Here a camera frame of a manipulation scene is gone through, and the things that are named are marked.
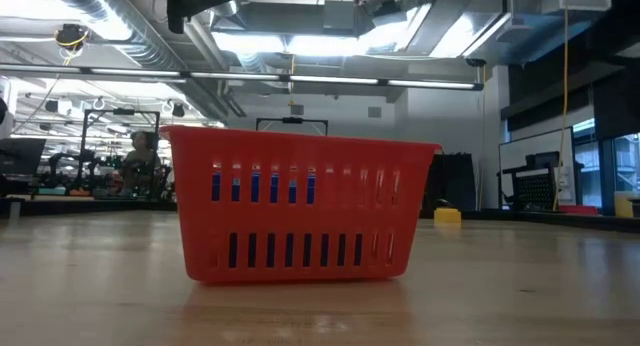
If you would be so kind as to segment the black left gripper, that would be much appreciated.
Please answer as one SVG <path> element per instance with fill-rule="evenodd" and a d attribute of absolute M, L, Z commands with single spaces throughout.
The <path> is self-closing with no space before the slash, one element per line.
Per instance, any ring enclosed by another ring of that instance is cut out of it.
<path fill-rule="evenodd" d="M 238 0 L 183 0 L 184 15 L 191 17 L 212 10 L 219 17 L 230 17 L 238 12 Z M 182 0 L 166 0 L 167 24 L 172 33 L 184 32 Z"/>

